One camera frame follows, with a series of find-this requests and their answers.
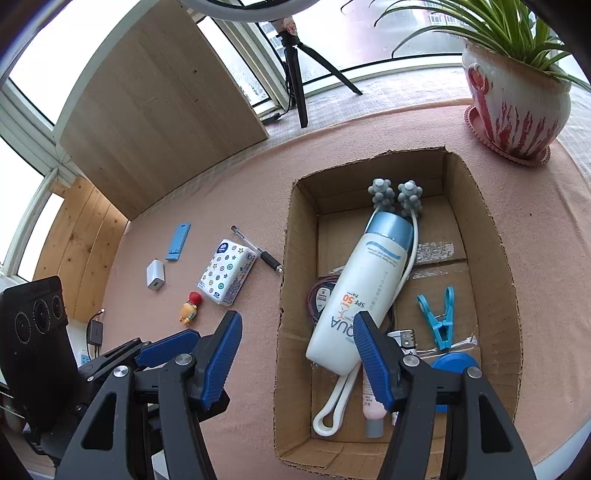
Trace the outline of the spider plant in pot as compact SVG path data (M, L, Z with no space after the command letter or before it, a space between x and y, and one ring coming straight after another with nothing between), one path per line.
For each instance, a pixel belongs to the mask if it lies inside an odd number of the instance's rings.
M460 38L473 105L466 121L491 150L526 166L546 163L571 113L572 86L588 82L559 63L571 50L522 1L394 1L380 17L420 10L444 16L410 33L401 46L431 32Z

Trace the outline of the cardboard box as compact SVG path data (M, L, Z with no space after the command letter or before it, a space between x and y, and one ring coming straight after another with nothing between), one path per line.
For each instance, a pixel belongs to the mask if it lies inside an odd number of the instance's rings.
M365 434L362 392L353 390L339 432L319 437L311 421L337 379L312 365L308 294L315 281L346 264L372 213L368 192L376 178L417 182L424 190L417 263L386 324L415 332L420 349L433 336L418 305L444 312L444 292L455 290L454 337L477 339L481 368L509 413L521 382L517 295L507 255L481 191L463 159L442 148L387 152L315 172L294 184L287 217L286 274L277 337L274 446L284 463L311 473L373 479L389 438Z

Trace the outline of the blue phone stand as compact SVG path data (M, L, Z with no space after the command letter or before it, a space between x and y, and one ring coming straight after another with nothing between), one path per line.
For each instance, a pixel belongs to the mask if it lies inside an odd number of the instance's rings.
M167 254L165 256L166 261L178 261L181 255L185 240L188 233L190 232L190 223L181 223L174 230L174 234L169 243Z

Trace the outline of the clear correction tape dispenser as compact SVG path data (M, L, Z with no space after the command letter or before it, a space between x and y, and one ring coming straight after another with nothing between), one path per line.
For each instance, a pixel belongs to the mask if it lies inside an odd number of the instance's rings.
M331 297L334 288L334 284L325 284L318 288L315 294L315 308L317 308L318 314L321 314L325 309L325 305L328 304L329 297Z

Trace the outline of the pine wood side board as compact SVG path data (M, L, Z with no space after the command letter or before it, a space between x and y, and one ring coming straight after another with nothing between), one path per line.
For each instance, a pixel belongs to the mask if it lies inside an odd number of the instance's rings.
M50 191L63 199L33 278L57 275L70 320L86 323L103 306L105 289L127 218L88 180Z

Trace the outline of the pink white tube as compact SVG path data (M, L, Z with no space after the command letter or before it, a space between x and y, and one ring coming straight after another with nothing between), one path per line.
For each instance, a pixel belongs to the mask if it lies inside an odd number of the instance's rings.
M376 399L366 371L363 371L362 409L363 416L366 418L366 437L369 439L382 438L387 411L384 405Z

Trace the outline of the black tripod stand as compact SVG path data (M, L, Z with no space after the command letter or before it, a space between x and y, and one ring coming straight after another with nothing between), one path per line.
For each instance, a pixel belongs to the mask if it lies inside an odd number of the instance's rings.
M335 77L356 95L363 92L346 78L335 65L301 41L297 26L291 17L263 23L267 40L276 50L286 75L288 107L297 110L301 128L308 127L308 108L304 86L317 79Z

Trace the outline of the black pen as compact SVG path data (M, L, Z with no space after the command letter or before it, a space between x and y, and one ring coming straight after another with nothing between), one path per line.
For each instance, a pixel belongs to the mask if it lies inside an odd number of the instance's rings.
M242 231L240 231L238 227L236 227L235 225L231 226L231 231L235 233L235 235L238 236L239 239L245 241L245 243L249 245L249 247L252 247L252 249L256 251L257 254L259 254L259 257L263 260L263 262L266 263L266 265L269 266L271 269L273 269L273 271L276 272L277 275L283 275L283 264L281 264L279 260L276 260L276 258L274 258L273 255L270 255L268 251L264 250L259 245L256 245L256 243L253 243L252 240L247 238L245 234L243 234Z

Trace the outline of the blue round lid tin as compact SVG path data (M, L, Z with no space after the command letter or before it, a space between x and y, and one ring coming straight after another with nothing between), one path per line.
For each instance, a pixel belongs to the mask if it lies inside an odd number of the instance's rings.
M454 374L462 374L468 368L480 368L480 364L473 356L466 352L453 352L444 354L443 356L436 359L431 365L431 367L436 370L451 372ZM456 393L459 392L459 383L455 384L455 386L458 388L456 388L454 392L446 394L446 399L451 399L452 395L456 395ZM436 412L447 413L448 405L449 404L447 403L438 403L436 406Z

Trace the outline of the small red figurine toy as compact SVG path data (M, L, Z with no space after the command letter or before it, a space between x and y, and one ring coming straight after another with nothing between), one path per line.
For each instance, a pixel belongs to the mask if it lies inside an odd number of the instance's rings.
M188 326L197 317L197 310L201 302L202 296L197 291L191 291L187 301L180 308L179 322Z

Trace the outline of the light wood headboard panel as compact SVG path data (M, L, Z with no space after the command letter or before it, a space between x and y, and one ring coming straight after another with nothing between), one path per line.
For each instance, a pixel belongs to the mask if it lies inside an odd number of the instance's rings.
M245 95L177 1L140 1L80 74L58 144L128 219L266 140Z

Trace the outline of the light blue clothes peg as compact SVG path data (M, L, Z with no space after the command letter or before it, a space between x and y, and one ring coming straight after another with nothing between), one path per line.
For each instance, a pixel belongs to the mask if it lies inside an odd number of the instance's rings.
M455 289L448 286L444 294L444 312L435 315L424 295L418 295L419 308L427 320L431 329L435 346L438 350L449 350L454 340L454 319L455 319Z

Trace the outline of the black power adapter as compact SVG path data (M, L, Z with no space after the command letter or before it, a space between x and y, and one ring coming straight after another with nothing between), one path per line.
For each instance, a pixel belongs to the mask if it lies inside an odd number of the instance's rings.
M105 309L98 310L87 322L86 325L86 346L87 353L91 358L99 356L103 341L103 323L100 317L105 313Z

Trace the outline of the white roller massager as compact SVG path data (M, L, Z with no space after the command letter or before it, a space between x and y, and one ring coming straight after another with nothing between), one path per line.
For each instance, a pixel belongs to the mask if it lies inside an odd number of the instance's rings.
M414 227L412 250L409 252L401 282L394 293L393 301L391 303L391 306L393 306L394 301L396 301L407 282L416 261L419 240L418 216L422 208L421 196L423 189L413 180L408 180L407 182L400 184L397 188L393 188L390 180L376 178L368 188L368 192L372 195L374 203L374 213L370 216L370 219L372 219L376 213L385 211L407 219ZM361 359L360 362L353 367L353 370L349 372L349 375L337 375L338 380L335 383L335 387L332 390L328 401L312 420L312 429L314 429L315 433L322 437L331 437L339 431L346 412L346 405L349 403L349 396L352 394L353 387L356 385L356 377L358 377L360 369Z

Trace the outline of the white blue sunscreen bottle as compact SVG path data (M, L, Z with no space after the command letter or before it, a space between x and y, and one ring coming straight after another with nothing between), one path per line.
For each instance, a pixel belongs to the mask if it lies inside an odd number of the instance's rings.
M370 219L311 335L305 352L308 360L336 375L349 375L360 362L353 318L367 311L375 323L383 322L413 240L412 223L397 214L380 211Z

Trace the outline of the white usb wall charger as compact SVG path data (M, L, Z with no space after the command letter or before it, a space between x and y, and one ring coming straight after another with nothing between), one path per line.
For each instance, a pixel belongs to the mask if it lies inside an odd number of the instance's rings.
M152 260L146 267L146 286L149 290L157 291L165 284L165 272L163 263Z

